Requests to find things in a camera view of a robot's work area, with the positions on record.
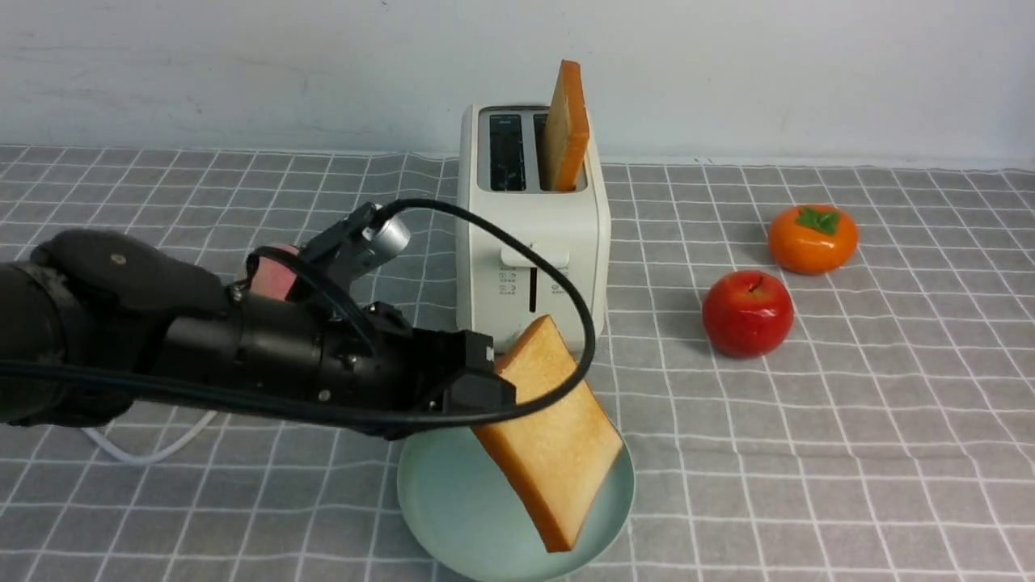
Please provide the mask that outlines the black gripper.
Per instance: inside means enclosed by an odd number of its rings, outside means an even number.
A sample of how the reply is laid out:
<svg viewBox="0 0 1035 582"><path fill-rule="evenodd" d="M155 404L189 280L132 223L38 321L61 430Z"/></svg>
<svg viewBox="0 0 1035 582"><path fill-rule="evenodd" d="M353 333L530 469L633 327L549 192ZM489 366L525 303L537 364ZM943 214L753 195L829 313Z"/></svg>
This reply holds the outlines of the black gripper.
<svg viewBox="0 0 1035 582"><path fill-rule="evenodd" d="M315 401L362 409L363 420L351 430L395 441L426 431L425 426L369 419L371 411L400 414L498 412L515 404L515 386L494 372L491 336L472 331L438 331L412 327L396 308L376 302L365 316L378 334L374 355L334 324L323 334L323 352L315 376Z"/></svg>

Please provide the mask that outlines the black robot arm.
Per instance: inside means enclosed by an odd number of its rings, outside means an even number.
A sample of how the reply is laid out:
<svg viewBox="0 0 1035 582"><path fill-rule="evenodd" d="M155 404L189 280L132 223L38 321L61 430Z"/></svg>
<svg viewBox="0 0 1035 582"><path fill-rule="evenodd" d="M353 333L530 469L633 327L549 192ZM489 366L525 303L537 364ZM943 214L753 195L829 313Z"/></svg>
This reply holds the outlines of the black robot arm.
<svg viewBox="0 0 1035 582"><path fill-rule="evenodd" d="M289 258L286 298L125 234L66 230L2 266L2 421L100 428L139 401L400 440L515 404L486 334L412 327Z"/></svg>

